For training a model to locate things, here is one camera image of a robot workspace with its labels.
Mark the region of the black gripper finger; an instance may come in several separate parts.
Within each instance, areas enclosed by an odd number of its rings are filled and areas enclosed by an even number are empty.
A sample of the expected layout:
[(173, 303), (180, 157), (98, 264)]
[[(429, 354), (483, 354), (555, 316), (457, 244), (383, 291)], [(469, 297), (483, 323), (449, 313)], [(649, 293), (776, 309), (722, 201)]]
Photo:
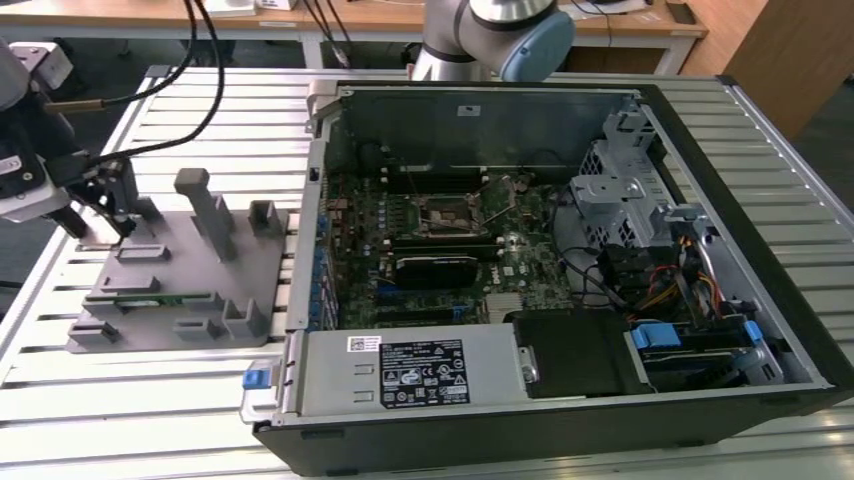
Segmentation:
[(130, 215), (138, 199), (130, 160), (120, 158), (101, 164), (89, 186), (94, 189), (93, 210), (120, 236), (129, 236), (136, 228)]
[(65, 205), (50, 213), (50, 220), (64, 229), (72, 238), (84, 238), (88, 225), (70, 205)]

